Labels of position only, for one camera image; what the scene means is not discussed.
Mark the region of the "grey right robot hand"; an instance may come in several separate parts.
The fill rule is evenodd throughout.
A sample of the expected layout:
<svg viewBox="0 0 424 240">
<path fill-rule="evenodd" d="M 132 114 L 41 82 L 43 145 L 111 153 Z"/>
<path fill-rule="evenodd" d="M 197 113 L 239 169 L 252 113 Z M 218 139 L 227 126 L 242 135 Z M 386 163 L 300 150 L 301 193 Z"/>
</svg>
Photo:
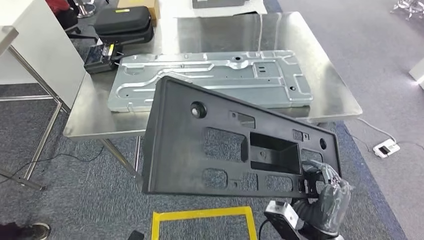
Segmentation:
<svg viewBox="0 0 424 240">
<path fill-rule="evenodd" d="M 351 199 L 351 185 L 327 163 L 304 160 L 302 168 L 307 173 L 322 174 L 324 188 L 318 200 L 309 203 L 299 200 L 293 206 L 298 216 L 327 235 L 336 235 L 343 222 Z"/>
</svg>

